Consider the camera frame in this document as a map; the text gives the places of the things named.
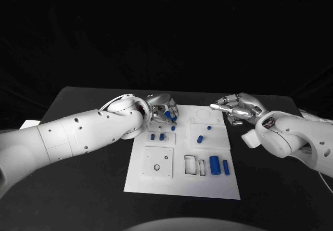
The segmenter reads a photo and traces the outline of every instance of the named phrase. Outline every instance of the white board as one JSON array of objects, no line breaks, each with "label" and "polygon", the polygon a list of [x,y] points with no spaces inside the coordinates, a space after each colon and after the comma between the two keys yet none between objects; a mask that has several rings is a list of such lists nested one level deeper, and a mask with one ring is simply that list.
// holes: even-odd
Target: white board
[{"label": "white board", "polygon": [[[151,122],[149,125],[149,132],[140,134],[134,139],[124,191],[133,193],[138,192],[239,200],[241,196],[222,112],[216,110],[212,111],[206,106],[179,105],[179,113],[180,116],[177,118],[174,131],[172,131],[170,125]],[[212,141],[210,138],[213,138],[213,143],[218,142],[218,145],[210,146],[209,148],[203,148],[200,146],[199,148],[195,147],[192,144],[192,137],[198,136],[200,129],[203,134],[202,136],[206,136],[206,139],[203,138],[203,142],[200,144],[203,144],[203,146],[208,145],[209,141]],[[213,132],[213,130],[216,133],[209,138],[209,132]],[[156,141],[156,143],[151,142],[149,140],[150,134],[156,134],[156,139],[159,140],[160,133],[174,133],[174,137],[169,135],[169,137],[174,140],[172,142],[160,142],[163,145],[159,145],[159,141]],[[143,177],[141,167],[147,164],[143,161],[143,158],[144,156],[146,158],[150,158],[147,157],[147,154],[151,154],[151,151],[147,152],[147,147],[157,147],[157,149],[149,148],[154,150],[154,153],[160,153],[160,157],[157,158],[161,158],[166,154],[166,148],[173,149],[172,178]],[[186,155],[196,156],[198,174],[195,176],[187,176],[185,174]],[[221,175],[210,174],[209,157],[212,155],[219,157],[222,169]],[[205,176],[200,176],[199,160],[203,160],[205,163]],[[229,176],[223,173],[223,160],[228,161]]]}]

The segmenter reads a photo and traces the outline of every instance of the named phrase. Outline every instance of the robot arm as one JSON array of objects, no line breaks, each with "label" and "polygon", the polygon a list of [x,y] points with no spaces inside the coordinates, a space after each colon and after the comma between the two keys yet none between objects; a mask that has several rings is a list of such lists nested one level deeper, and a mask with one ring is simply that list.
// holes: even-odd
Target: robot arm
[{"label": "robot arm", "polygon": [[36,169],[120,139],[134,138],[149,129],[151,120],[176,125],[164,115],[167,108],[177,115],[169,94],[149,96],[146,100],[131,94],[118,98],[101,110],[0,134],[0,198]]},{"label": "robot arm", "polygon": [[[296,155],[306,165],[333,177],[333,126],[324,122],[307,121],[304,118],[280,111],[268,111],[260,101],[241,93],[219,99],[210,104],[213,110],[226,112],[234,126],[245,119],[255,125],[242,139],[249,148],[260,145],[280,158]],[[311,152],[301,147],[310,143]]]}]

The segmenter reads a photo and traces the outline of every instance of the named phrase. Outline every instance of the white base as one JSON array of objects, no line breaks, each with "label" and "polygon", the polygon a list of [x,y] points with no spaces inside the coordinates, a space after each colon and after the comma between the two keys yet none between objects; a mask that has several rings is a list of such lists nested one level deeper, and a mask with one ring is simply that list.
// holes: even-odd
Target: white base
[{"label": "white base", "polygon": [[[166,124],[159,124],[150,122],[149,132],[140,134],[134,139],[131,157],[130,157],[130,167],[127,173],[127,182],[125,182],[125,192],[134,193],[153,193],[153,194],[167,194],[167,195],[182,195],[182,196],[198,196],[198,197],[210,197],[210,198],[225,198],[225,199],[241,199],[238,191],[238,182],[236,175],[234,170],[231,151],[221,150],[219,146],[213,149],[208,148],[192,148],[190,137],[193,131],[190,131],[190,124],[206,124],[203,126],[202,132],[213,131],[215,128],[219,128],[222,131],[223,128],[223,117],[222,112],[212,111],[206,106],[187,106],[179,105],[180,116],[177,118],[177,126],[174,131],[172,131],[172,126]],[[159,147],[159,145],[151,145],[151,142],[147,142],[147,136],[150,132],[166,132],[176,134],[174,145],[161,145],[161,148],[173,148],[173,174],[172,178],[150,178],[141,177],[141,166],[144,165],[143,157],[147,154],[147,146]],[[229,147],[228,136],[225,132],[216,134],[215,139],[225,142],[223,144]],[[209,136],[206,134],[206,139],[203,139],[202,144],[209,142]],[[185,175],[185,156],[196,156],[196,168],[198,174],[193,177]],[[209,167],[209,157],[216,155],[221,161],[221,175],[210,174]],[[205,176],[199,176],[199,160],[205,161]],[[228,161],[229,173],[226,176],[223,173],[222,161]]]}]

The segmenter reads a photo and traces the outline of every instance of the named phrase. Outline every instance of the white cable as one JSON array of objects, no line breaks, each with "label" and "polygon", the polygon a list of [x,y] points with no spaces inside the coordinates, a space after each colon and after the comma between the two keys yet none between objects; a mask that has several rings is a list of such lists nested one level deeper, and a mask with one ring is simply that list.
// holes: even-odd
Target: white cable
[{"label": "white cable", "polygon": [[[288,155],[288,156],[294,157],[297,160],[300,160],[300,161],[303,162],[304,165],[307,165],[306,162],[304,162],[297,156],[294,156],[294,155]],[[323,175],[321,175],[320,172],[319,172],[319,175],[320,175],[320,177],[321,177],[321,180],[323,180],[323,182],[324,182],[324,184],[326,184],[327,189],[329,189],[329,190],[332,191],[332,193],[333,193],[333,190],[332,190],[332,188],[329,187],[327,182],[326,182],[326,180],[324,180]]]},{"label": "white cable", "polygon": [[321,179],[323,179],[323,181],[324,181],[324,184],[326,184],[326,186],[327,186],[327,189],[332,191],[332,193],[333,193],[333,190],[330,189],[330,187],[329,187],[329,185],[327,185],[327,183],[326,183],[326,180],[324,180],[324,178],[323,178],[323,175],[321,175],[321,173],[319,172],[319,175],[320,175],[320,177],[321,177]]},{"label": "white cable", "polygon": [[117,99],[120,99],[120,98],[124,97],[124,96],[127,96],[127,95],[121,95],[121,96],[118,96],[117,98],[114,98],[112,100],[110,100],[110,101],[104,104],[104,106],[101,107],[99,110],[104,110],[105,107],[107,107]]}]

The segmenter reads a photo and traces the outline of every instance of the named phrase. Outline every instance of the mounting hole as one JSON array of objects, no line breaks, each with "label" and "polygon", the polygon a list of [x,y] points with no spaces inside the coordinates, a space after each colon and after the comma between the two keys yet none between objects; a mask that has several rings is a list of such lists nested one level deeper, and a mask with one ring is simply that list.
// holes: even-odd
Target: mounting hole
[{"label": "mounting hole", "polygon": [[330,153],[332,153],[330,149],[326,149],[324,150],[324,157],[327,157]]}]

